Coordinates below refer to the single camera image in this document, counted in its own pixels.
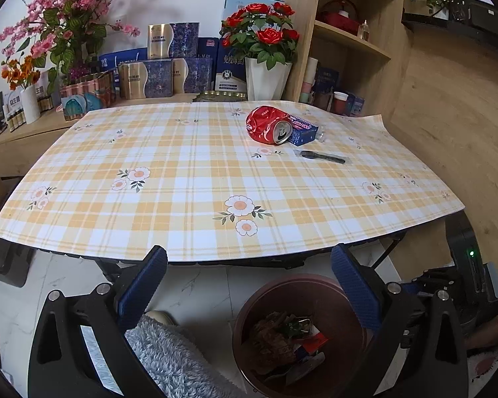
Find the person's right hand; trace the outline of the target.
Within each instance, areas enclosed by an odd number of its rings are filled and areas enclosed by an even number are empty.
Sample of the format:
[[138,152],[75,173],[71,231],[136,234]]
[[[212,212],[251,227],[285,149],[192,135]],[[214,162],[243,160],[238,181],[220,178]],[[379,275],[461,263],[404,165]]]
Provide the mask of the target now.
[[465,340],[467,350],[485,349],[498,345],[498,316],[485,323]]

